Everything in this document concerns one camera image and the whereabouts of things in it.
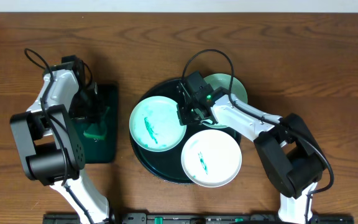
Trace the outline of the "green sponge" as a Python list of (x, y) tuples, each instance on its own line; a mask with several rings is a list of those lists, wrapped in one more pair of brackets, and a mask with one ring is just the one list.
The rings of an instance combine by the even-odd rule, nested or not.
[(95, 140), (105, 140), (107, 135), (106, 115), (109, 112), (109, 107), (98, 115), (97, 118), (84, 124), (83, 135), (86, 138)]

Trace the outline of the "green-stained plate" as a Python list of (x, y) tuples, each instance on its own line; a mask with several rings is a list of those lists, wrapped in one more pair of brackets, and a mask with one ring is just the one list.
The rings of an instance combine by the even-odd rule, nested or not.
[(138, 103), (129, 119), (131, 137), (151, 152), (173, 149), (184, 138), (186, 126), (179, 122), (178, 103), (166, 96), (151, 96)]

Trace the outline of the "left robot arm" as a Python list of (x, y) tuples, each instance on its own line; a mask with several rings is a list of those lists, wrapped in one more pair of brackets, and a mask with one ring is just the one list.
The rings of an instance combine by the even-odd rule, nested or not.
[(93, 152), (96, 163), (111, 161), (113, 131), (109, 105), (116, 89), (86, 79), (82, 60), (46, 66), (41, 91), (24, 113), (10, 119), (22, 168), (58, 192), (73, 207), (80, 223), (109, 223), (108, 199), (85, 171)]

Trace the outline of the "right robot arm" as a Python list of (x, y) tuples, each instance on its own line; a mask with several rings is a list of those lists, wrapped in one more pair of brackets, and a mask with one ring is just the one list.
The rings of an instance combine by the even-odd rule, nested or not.
[(290, 223), (310, 222), (313, 195), (331, 188), (334, 181), (321, 189), (317, 183), (324, 170), (330, 178), (334, 174), (300, 116), (265, 113), (223, 87), (214, 90), (207, 85), (192, 90), (182, 86), (178, 92), (185, 102), (178, 109), (181, 124), (210, 120), (252, 141), (269, 181), (281, 194), (279, 218)]

